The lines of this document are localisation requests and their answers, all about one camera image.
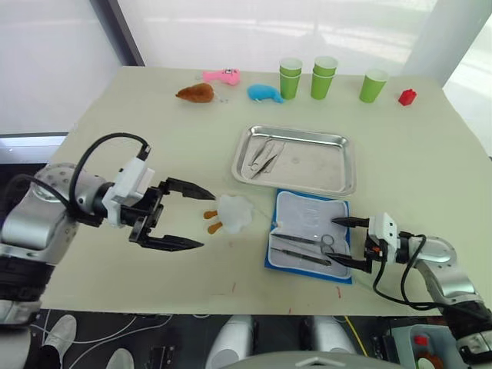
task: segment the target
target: floor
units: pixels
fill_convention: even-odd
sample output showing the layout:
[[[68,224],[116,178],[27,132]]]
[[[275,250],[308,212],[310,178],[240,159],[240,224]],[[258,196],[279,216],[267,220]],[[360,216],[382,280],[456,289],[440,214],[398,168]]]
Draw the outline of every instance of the floor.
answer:
[[[36,325],[44,327],[47,311],[41,312]],[[51,329],[64,314],[73,314],[77,319],[77,341],[93,341],[112,335],[127,325],[134,315],[85,313],[73,311],[51,311],[47,329]],[[104,368],[110,356],[120,347],[129,350],[135,360],[137,369],[154,369],[150,367],[150,353],[153,347],[175,347],[175,354],[166,368],[189,369],[203,368],[208,352],[217,337],[222,325],[229,319],[226,315],[211,315],[196,318],[193,315],[174,315],[162,328],[138,332],[108,343],[101,344],[85,355],[74,369]],[[258,323],[258,342],[254,353],[263,354],[275,351],[294,351],[301,349],[299,327],[306,317],[303,316],[255,316]],[[350,328],[341,321],[348,337],[354,343],[359,354],[362,354]],[[141,327],[150,327],[165,322],[168,317],[137,317],[135,323],[123,334]],[[426,322],[424,318],[387,318],[387,317],[351,317],[356,331],[361,337],[369,356],[376,357],[374,342],[377,337],[384,336],[396,326]],[[41,344],[42,333],[32,328],[36,344]],[[75,360],[88,348],[95,344],[73,344],[64,359],[64,368],[71,368]]]

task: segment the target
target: blue toy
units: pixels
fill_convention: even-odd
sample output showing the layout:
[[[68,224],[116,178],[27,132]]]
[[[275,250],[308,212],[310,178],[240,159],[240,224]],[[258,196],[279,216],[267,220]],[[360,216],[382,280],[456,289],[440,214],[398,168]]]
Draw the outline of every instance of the blue toy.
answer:
[[[248,96],[251,100],[260,101],[266,98],[272,98],[275,102],[283,103],[284,99],[280,92],[275,88],[267,85],[251,85],[248,87]]]

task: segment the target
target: pink toy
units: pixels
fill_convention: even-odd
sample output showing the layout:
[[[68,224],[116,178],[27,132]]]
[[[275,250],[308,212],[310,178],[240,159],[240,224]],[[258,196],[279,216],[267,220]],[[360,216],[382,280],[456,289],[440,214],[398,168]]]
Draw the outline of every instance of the pink toy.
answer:
[[[228,85],[235,86],[239,83],[239,69],[222,69],[221,71],[204,71],[203,80],[205,82],[219,79]]]

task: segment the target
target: brown plush toy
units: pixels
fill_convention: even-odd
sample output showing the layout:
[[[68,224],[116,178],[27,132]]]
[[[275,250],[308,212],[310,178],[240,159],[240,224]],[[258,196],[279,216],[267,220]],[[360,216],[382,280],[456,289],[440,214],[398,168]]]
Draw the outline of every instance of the brown plush toy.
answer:
[[[183,88],[176,94],[176,97],[191,102],[210,102],[214,98],[214,89],[208,83],[199,83]]]

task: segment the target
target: scissors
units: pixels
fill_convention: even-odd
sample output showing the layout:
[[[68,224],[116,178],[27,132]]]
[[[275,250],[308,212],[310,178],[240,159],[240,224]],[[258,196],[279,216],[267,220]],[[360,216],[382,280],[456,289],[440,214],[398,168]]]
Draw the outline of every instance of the scissors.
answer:
[[[289,234],[272,233],[272,236],[282,238],[284,240],[301,242],[302,244],[319,244],[322,254],[334,253],[333,244],[335,239],[331,234],[323,234],[319,240],[308,240],[307,238],[290,236]]]

